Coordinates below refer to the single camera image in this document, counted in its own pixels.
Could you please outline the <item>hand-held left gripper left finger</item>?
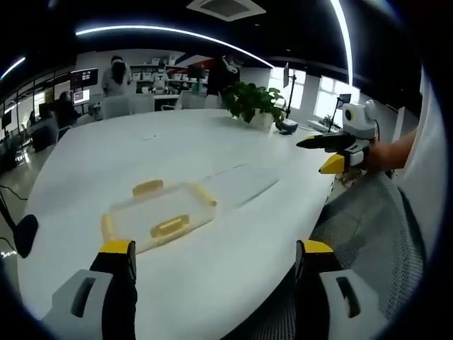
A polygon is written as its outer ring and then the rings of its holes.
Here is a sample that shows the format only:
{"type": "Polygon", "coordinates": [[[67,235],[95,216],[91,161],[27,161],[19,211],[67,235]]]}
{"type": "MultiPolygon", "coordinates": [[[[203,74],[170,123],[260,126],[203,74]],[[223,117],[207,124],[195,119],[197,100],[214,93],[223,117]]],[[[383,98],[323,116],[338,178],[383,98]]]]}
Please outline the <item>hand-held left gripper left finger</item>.
{"type": "Polygon", "coordinates": [[[55,291],[42,322],[57,339],[135,339],[136,279],[135,241],[110,240],[55,291]]]}

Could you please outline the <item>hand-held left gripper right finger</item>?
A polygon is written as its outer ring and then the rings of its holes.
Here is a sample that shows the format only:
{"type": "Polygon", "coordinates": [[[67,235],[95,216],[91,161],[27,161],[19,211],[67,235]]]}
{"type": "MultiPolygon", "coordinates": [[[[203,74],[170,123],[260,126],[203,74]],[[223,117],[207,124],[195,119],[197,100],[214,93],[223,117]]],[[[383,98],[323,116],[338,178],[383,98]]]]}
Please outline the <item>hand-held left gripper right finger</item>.
{"type": "Polygon", "coordinates": [[[297,339],[373,339],[386,326],[378,294],[328,245],[297,241],[294,269],[297,339]]]}

